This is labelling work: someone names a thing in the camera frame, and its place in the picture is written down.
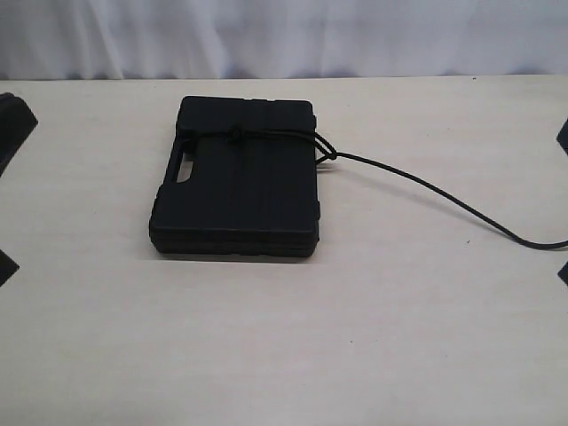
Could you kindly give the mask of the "black plastic carrying case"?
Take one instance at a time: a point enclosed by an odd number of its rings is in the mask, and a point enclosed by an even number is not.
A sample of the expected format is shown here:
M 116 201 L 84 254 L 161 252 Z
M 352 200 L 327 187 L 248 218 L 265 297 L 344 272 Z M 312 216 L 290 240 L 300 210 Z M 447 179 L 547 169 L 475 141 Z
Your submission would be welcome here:
M 186 96 L 149 220 L 163 254 L 308 257 L 320 236 L 306 100 Z

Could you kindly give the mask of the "white backdrop curtain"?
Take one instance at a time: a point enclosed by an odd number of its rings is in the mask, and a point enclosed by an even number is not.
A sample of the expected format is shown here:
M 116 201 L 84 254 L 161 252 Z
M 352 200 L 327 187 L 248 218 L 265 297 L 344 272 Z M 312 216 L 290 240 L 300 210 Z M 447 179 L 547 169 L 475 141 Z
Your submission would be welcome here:
M 12 80 L 564 74 L 564 1 L 4 1 Z

